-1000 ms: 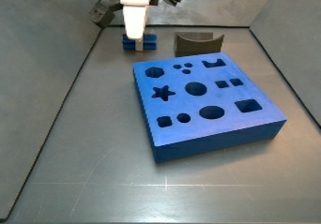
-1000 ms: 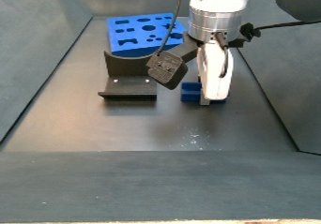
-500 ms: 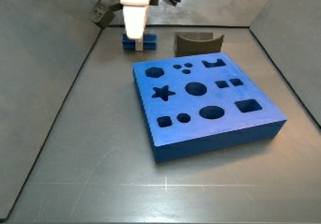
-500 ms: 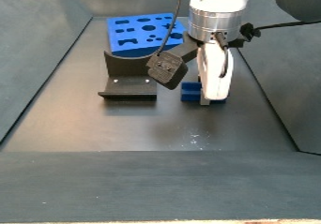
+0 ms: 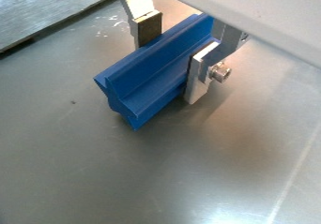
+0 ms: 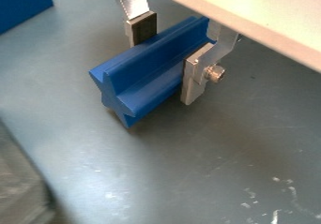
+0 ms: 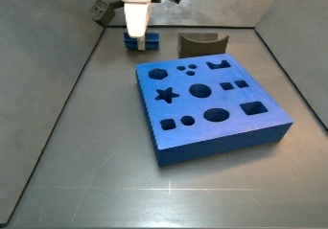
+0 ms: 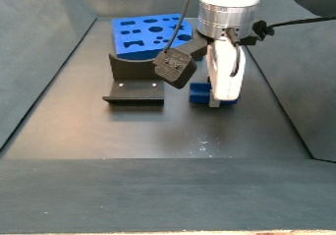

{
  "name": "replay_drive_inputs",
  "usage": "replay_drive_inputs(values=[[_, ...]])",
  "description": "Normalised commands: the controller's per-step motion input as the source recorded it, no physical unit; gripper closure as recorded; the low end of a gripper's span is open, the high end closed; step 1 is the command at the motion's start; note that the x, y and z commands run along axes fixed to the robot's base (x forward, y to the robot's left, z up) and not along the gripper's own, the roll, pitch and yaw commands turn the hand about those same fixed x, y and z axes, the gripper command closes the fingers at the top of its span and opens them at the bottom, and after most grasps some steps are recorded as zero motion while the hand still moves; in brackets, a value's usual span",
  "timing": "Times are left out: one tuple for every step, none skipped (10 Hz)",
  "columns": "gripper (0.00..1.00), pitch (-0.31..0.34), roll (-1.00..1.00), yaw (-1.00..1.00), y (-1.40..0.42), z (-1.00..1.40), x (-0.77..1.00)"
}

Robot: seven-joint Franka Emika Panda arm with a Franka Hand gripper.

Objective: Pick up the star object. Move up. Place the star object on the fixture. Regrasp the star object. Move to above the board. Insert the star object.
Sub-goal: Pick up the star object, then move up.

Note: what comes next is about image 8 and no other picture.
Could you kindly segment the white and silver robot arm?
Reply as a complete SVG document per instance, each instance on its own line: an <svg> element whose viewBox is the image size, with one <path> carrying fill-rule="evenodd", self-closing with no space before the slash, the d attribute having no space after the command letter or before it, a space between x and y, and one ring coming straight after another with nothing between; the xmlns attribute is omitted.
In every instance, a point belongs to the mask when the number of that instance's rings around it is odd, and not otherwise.
<svg viewBox="0 0 336 235"><path fill-rule="evenodd" d="M294 0L322 20L336 17L336 0ZM210 39L210 106L234 102L240 94L247 65L243 40L256 33L263 39L274 27L255 24L260 0L200 0L199 32Z"/></svg>

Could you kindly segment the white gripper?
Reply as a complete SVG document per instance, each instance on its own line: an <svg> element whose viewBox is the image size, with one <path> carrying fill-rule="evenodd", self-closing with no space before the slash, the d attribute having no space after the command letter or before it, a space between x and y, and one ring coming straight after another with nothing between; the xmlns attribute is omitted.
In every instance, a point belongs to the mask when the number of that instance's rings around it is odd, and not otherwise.
<svg viewBox="0 0 336 235"><path fill-rule="evenodd" d="M220 100L232 101L240 94L246 69L243 47L235 47L228 40L215 40L208 45L207 60L212 88L210 107L219 108Z"/></svg>

